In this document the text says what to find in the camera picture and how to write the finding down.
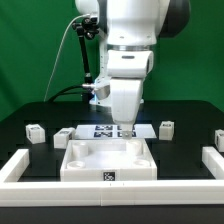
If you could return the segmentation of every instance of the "black tabletop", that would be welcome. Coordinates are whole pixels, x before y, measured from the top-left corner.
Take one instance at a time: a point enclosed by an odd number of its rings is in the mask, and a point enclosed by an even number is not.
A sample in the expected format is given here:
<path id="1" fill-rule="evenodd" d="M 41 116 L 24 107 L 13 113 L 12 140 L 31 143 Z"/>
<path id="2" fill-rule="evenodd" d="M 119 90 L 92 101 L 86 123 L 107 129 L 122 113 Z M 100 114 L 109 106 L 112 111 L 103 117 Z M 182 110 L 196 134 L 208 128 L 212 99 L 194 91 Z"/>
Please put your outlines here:
<path id="1" fill-rule="evenodd" d="M 214 146 L 224 113 L 204 101 L 148 101 L 136 123 L 175 122 L 172 141 L 147 139 L 159 180 L 213 179 L 201 162 L 202 147 Z M 53 148 L 53 135 L 80 124 L 112 124 L 110 114 L 90 111 L 82 102 L 30 103 L 0 122 L 0 168 L 19 148 L 30 150 L 31 163 L 19 181 L 60 181 L 65 150 Z M 32 145 L 25 126 L 40 124 L 46 142 Z M 0 208 L 0 223 L 221 223 L 223 205 Z"/>

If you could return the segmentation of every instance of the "green screen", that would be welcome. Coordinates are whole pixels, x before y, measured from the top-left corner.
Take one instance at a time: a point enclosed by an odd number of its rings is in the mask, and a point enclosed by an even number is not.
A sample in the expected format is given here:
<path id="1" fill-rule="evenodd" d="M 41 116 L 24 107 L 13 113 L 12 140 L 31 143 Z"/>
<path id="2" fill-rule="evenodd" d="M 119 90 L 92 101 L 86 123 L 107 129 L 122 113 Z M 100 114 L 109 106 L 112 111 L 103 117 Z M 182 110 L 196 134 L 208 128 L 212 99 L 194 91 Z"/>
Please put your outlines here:
<path id="1" fill-rule="evenodd" d="M 205 100 L 224 111 L 223 7 L 222 0 L 191 1 L 187 27 L 153 47 L 155 64 L 144 83 L 144 99 Z M 26 103 L 43 101 L 61 38 L 77 15 L 72 0 L 0 1 L 0 120 Z M 87 47 L 96 76 L 97 40 Z M 82 83 L 83 75 L 78 38 L 70 30 L 49 97 Z"/>

